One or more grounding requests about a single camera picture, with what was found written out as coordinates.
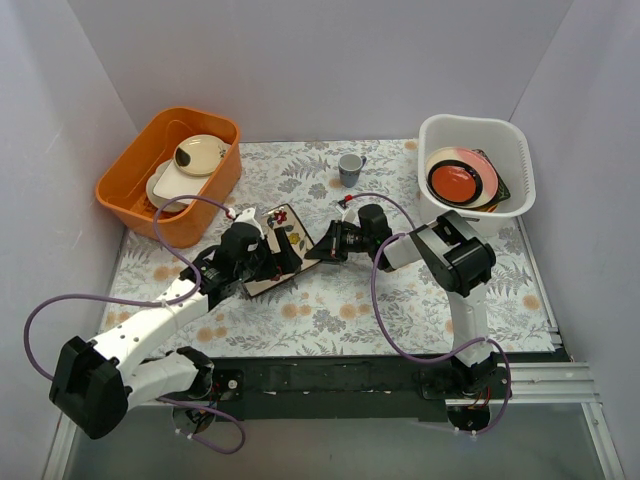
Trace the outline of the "cream rectangular floral plate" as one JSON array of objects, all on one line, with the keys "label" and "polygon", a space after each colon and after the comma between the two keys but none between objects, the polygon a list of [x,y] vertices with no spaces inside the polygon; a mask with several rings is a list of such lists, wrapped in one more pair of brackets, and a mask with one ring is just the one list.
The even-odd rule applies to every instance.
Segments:
[{"label": "cream rectangular floral plate", "polygon": [[272,253],[276,253],[279,250],[274,230],[278,227],[285,228],[291,245],[302,259],[302,266],[301,271],[296,274],[279,274],[272,279],[245,282],[244,289],[250,298],[256,298],[305,273],[320,263],[319,260],[304,259],[305,253],[310,250],[315,243],[291,205],[285,203],[268,210],[258,217],[258,221],[262,225],[263,232],[265,233]]}]

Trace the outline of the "small red round plate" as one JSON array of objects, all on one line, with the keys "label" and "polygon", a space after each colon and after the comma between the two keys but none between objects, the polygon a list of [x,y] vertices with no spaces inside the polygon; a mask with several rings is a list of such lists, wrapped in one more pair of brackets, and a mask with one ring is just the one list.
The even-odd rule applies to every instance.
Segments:
[{"label": "small red round plate", "polygon": [[474,177],[457,165],[444,165],[434,169],[431,185],[440,197],[457,203],[469,201],[476,192]]}]

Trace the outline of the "black round plate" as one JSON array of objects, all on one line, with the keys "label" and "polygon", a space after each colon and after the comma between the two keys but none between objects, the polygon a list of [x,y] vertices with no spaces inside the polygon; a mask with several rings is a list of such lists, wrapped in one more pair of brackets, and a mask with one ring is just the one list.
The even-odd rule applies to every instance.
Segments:
[{"label": "black round plate", "polygon": [[[464,203],[457,203],[457,202],[451,202],[449,200],[445,200],[444,198],[440,197],[438,194],[435,193],[435,191],[433,190],[433,187],[431,185],[431,176],[432,176],[432,172],[434,169],[440,167],[440,166],[444,166],[444,165],[457,165],[460,167],[463,167],[465,170],[467,170],[475,179],[476,182],[476,192],[475,195],[467,202]],[[483,191],[483,183],[482,180],[480,178],[480,175],[478,174],[478,172],[471,166],[469,166],[468,164],[460,161],[460,160],[454,160],[454,159],[447,159],[447,160],[443,160],[443,161],[439,161],[437,163],[435,163],[432,168],[429,170],[429,173],[427,175],[427,185],[431,191],[431,193],[440,201],[442,201],[443,203],[446,204],[450,204],[450,205],[454,205],[454,206],[466,206],[469,205],[471,203],[473,203],[474,201],[476,201],[482,191]]]}]

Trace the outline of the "pink and cream plate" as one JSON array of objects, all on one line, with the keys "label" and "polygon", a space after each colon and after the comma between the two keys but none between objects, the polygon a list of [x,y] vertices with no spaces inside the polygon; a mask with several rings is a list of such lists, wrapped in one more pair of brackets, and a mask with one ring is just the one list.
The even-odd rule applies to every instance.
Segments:
[{"label": "pink and cream plate", "polygon": [[473,152],[473,150],[467,148],[447,147],[433,152],[427,158],[425,164],[426,182],[427,175],[432,166],[439,161],[447,159],[460,160],[473,167],[480,175],[483,183],[483,191],[480,197],[473,203],[466,206],[454,206],[450,204],[447,205],[463,209],[475,209],[476,207],[482,206],[491,200],[498,188],[498,179],[496,173],[494,172],[492,166],[483,157]]}]

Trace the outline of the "black square floral plate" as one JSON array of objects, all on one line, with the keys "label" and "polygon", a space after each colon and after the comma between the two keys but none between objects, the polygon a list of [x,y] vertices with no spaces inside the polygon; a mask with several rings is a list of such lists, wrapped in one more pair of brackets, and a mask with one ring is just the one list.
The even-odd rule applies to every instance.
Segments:
[{"label": "black square floral plate", "polygon": [[480,155],[481,157],[483,157],[492,166],[494,172],[496,173],[497,179],[498,179],[498,188],[497,188],[496,193],[494,194],[494,196],[486,204],[484,204],[482,206],[479,206],[479,207],[476,207],[475,211],[477,211],[479,208],[481,208],[483,206],[493,205],[493,204],[496,204],[496,203],[500,204],[503,201],[506,201],[506,200],[510,199],[511,198],[510,190],[508,189],[507,185],[503,181],[502,177],[500,176],[499,172],[497,171],[497,169],[493,165],[493,163],[490,160],[490,158],[486,155],[486,153],[482,149],[473,149],[473,152],[475,152],[478,155]]}]

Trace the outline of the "yellow dotted scalloped plate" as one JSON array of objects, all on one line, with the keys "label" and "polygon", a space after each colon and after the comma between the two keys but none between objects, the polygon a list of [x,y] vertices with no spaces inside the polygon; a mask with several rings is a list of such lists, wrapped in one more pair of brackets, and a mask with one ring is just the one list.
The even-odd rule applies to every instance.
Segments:
[{"label": "yellow dotted scalloped plate", "polygon": [[483,207],[479,208],[477,211],[486,212],[486,213],[492,213],[497,209],[498,206],[499,206],[499,204],[497,204],[497,203],[493,204],[493,205],[483,206]]}]

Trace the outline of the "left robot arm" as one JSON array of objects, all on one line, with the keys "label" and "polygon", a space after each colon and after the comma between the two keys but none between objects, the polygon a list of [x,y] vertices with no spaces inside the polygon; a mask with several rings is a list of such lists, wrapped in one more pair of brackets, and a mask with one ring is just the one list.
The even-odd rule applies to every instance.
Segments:
[{"label": "left robot arm", "polygon": [[214,384],[214,363],[192,347],[160,360],[149,354],[187,324],[209,313],[244,283],[276,281],[300,272],[304,254],[284,227],[271,249],[260,228],[236,222],[219,244],[201,251],[154,301],[115,329],[61,349],[50,400],[89,438],[110,433],[136,406],[182,392],[205,399]]}]

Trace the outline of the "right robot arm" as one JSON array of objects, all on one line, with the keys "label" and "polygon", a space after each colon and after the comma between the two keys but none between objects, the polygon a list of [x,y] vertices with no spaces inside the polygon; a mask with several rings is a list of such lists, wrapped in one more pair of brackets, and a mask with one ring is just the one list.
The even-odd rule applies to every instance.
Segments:
[{"label": "right robot arm", "polygon": [[[436,381],[442,392],[457,391],[469,398],[489,393],[497,369],[486,312],[487,284],[496,264],[492,247],[453,210],[402,234],[392,232],[386,214],[376,204],[361,207],[357,217],[356,224],[346,219],[331,221],[305,258],[339,264],[351,253],[368,254],[373,262],[370,291],[374,315],[391,348],[421,365],[447,362],[449,366]],[[376,296],[378,272],[393,272],[416,262],[428,268],[449,301],[453,349],[432,359],[411,355],[394,342]]]}]

